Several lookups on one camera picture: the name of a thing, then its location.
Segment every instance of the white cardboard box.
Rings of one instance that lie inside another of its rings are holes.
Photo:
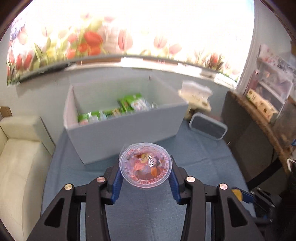
[[[117,100],[141,93],[158,109],[122,115],[79,126],[78,114],[118,107]],[[64,126],[84,164],[118,154],[125,145],[156,142],[176,135],[188,107],[187,101],[163,81],[153,77],[98,80],[71,85]]]

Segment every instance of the sofa cushion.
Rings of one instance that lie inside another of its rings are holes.
[[[9,139],[0,156],[0,218],[16,241],[40,218],[51,155],[41,142]]]
[[[6,142],[7,142],[7,140],[8,139],[7,139],[6,135],[4,134],[3,130],[0,127],[0,155],[1,155],[2,151],[3,151],[3,149],[4,149],[4,146],[5,146]]]
[[[10,116],[0,121],[0,126],[8,139],[40,141],[51,155],[55,146],[39,116]]]

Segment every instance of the blue gripper pad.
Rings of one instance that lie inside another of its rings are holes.
[[[112,189],[111,201],[113,204],[119,198],[122,182],[123,182],[123,176],[121,174],[121,171],[118,169],[114,183],[113,183],[113,189]]]
[[[168,177],[168,181],[170,183],[170,189],[172,191],[173,198],[179,204],[181,201],[181,196],[180,196],[179,184],[178,184],[176,175],[174,173],[174,170],[171,171],[170,176]]]
[[[243,191],[242,191],[242,200],[247,203],[254,203],[254,201],[255,201],[253,195],[251,195],[248,192],[243,192]]]

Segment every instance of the clear plastic lid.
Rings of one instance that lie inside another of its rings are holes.
[[[153,143],[130,145],[119,157],[120,171],[125,180],[140,188],[162,184],[170,175],[172,160],[168,152]]]
[[[213,94],[213,91],[209,87],[194,81],[183,80],[181,93],[182,95],[195,95],[203,100],[207,100]]]

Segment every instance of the wooden shelf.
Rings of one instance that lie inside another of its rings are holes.
[[[247,111],[252,120],[262,130],[262,132],[267,137],[268,141],[278,154],[279,160],[283,166],[285,173],[289,175],[290,171],[288,170],[287,159],[289,158],[290,153],[288,150],[284,150],[280,146],[279,141],[272,130],[272,125],[267,122],[267,120],[258,112],[256,107],[251,102],[249,102],[245,96],[238,95],[233,91],[229,91],[229,96],[231,96],[242,108]]]

